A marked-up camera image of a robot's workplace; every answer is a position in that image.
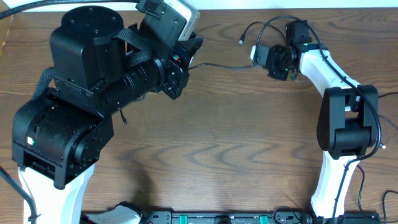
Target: cable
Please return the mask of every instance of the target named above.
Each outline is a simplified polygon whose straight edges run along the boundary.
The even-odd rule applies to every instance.
[[[36,212],[36,204],[32,197],[26,193],[26,191],[16,182],[1,166],[0,166],[0,176],[17,192],[19,195],[25,199],[30,208],[30,217],[28,222],[36,224],[36,219],[39,217]]]
[[[21,5],[9,10],[6,10],[0,13],[0,19],[4,19],[8,16],[20,13],[22,11],[33,9],[36,7],[49,6],[54,4],[75,4],[75,3],[96,3],[96,2],[131,2],[131,3],[139,3],[139,0],[46,0],[46,1],[37,1],[28,3],[25,5]]]
[[[398,131],[398,127],[397,127],[392,121],[390,121],[389,119],[387,119],[385,116],[379,115],[379,118],[381,118],[381,119],[387,121],[392,127],[394,127],[394,128]]]
[[[272,212],[272,219],[273,219],[276,223],[279,223],[279,222],[275,219],[276,212],[277,212],[279,209],[281,209],[281,208],[287,208],[287,209],[289,209],[289,210],[293,213],[294,217],[298,220],[298,222],[297,222],[297,223],[294,223],[294,224],[299,224],[299,223],[301,223],[301,218],[299,218],[299,217],[296,215],[296,213],[294,213],[293,209],[291,209],[291,208],[288,207],[288,206],[281,206],[281,207],[278,207],[277,209],[274,210],[274,212]]]
[[[247,32],[248,29],[249,29],[251,26],[253,26],[254,24],[264,24],[264,23],[261,22],[261,21],[256,21],[256,22],[250,23],[250,25],[248,25],[248,26],[246,27],[246,30],[244,30],[243,34],[241,35],[241,38],[239,39],[239,45],[242,45],[242,44],[243,44],[244,39],[246,38],[246,32]],[[282,36],[282,38],[283,38],[283,40],[284,40],[284,42],[285,42],[285,45],[287,45],[287,40],[286,40],[286,37],[285,37],[284,33],[282,33],[282,31],[280,31],[280,29],[274,27],[273,25],[269,25],[269,27],[271,27],[271,28],[273,28],[274,30],[276,30],[276,31]]]
[[[245,69],[252,69],[253,68],[252,65],[234,67],[234,66],[227,66],[227,65],[218,65],[218,64],[215,64],[215,63],[200,63],[198,65],[190,67],[189,70],[195,69],[195,68],[198,68],[198,67],[202,67],[204,65],[214,66],[214,67],[218,67],[218,68],[227,68],[227,69],[232,69],[232,70],[245,70]]]
[[[379,99],[380,99],[380,98],[383,98],[383,97],[385,97],[385,96],[393,95],[393,94],[398,94],[398,92],[391,92],[391,93],[386,93],[386,94],[380,95],[380,96],[379,96]]]
[[[363,188],[363,184],[364,184],[364,182],[365,182],[365,171],[363,171],[362,167],[360,167],[359,165],[357,165],[356,167],[358,167],[358,168],[360,169],[360,171],[362,172],[362,182],[361,182],[361,187],[359,188],[359,194],[358,194],[358,207],[359,207],[359,211],[362,213],[362,215],[363,215],[365,218],[370,219],[370,220],[373,220],[373,221],[379,221],[379,222],[381,222],[381,223],[382,223],[382,222],[384,222],[384,223],[397,223],[398,220],[387,221],[387,215],[386,215],[386,202],[385,202],[386,195],[387,195],[388,193],[398,194],[398,192],[396,192],[395,190],[386,190],[386,191],[384,192],[384,194],[383,194],[382,206],[383,206],[384,221],[375,219],[375,218],[369,216],[368,214],[366,214],[366,213],[362,210],[361,197],[362,197],[362,188]]]
[[[299,19],[298,17],[289,16],[289,15],[283,15],[283,16],[274,17],[274,18],[270,19],[268,22],[266,22],[266,23],[264,24],[264,26],[262,27],[261,32],[260,32],[260,34],[259,34],[259,37],[258,37],[258,39],[257,39],[256,49],[255,49],[255,51],[254,51],[254,61],[257,62],[257,50],[258,50],[258,48],[259,48],[260,40],[261,40],[262,34],[264,33],[264,30],[266,29],[266,27],[267,27],[272,21],[277,20],[277,19],[294,19],[294,20],[299,21],[299,22],[301,22],[302,24],[304,24],[305,26],[308,27],[308,29],[311,31],[311,33],[314,35],[314,37],[316,38],[316,40],[317,40],[317,42],[318,42],[319,51],[320,51],[320,54],[321,54],[321,56],[322,56],[322,59],[323,59],[323,60],[326,62],[326,64],[336,73],[336,75],[339,76],[339,78],[341,78],[341,80],[342,80],[343,82],[345,82],[347,85],[349,85],[349,86],[350,86],[350,87],[363,99],[364,103],[366,103],[366,104],[369,106],[369,108],[371,109],[371,113],[372,113],[373,118],[374,118],[374,120],[375,120],[375,122],[376,122],[376,129],[377,129],[377,131],[376,131],[377,134],[376,134],[376,135],[377,135],[377,138],[376,138],[376,144],[375,144],[375,146],[374,146],[374,149],[373,149],[369,154],[367,154],[367,155],[365,155],[365,156],[361,156],[361,157],[358,157],[358,158],[353,159],[353,160],[351,160],[351,161],[348,161],[347,164],[345,165],[345,169],[344,169],[344,172],[343,172],[343,178],[341,179],[340,186],[339,186],[339,189],[338,189],[338,192],[337,192],[337,197],[336,197],[336,200],[335,200],[335,206],[334,206],[334,209],[333,209],[333,215],[332,215],[332,217],[331,217],[330,220],[329,220],[330,223],[333,223],[334,220],[335,220],[335,215],[336,215],[336,210],[337,210],[338,199],[339,199],[339,197],[340,197],[341,190],[342,190],[342,188],[343,188],[344,180],[345,180],[345,177],[346,177],[346,175],[347,175],[347,172],[348,172],[348,169],[349,169],[349,165],[351,165],[353,162],[357,162],[357,161],[362,161],[362,160],[365,160],[365,159],[369,159],[370,157],[372,157],[373,155],[375,155],[375,153],[377,153],[377,151],[379,150],[379,147],[380,147],[381,136],[382,136],[381,124],[380,124],[380,121],[379,121],[378,114],[377,114],[376,110],[374,109],[374,107],[373,107],[372,103],[370,102],[370,100],[367,98],[367,96],[364,95],[363,92],[362,92],[361,90],[359,90],[356,86],[354,86],[352,83],[350,83],[350,82],[346,79],[346,77],[343,77],[342,74],[341,74],[341,73],[328,61],[327,57],[326,57],[325,54],[323,53],[323,50],[322,50],[322,42],[320,41],[320,39],[319,39],[317,33],[316,33],[305,21]]]

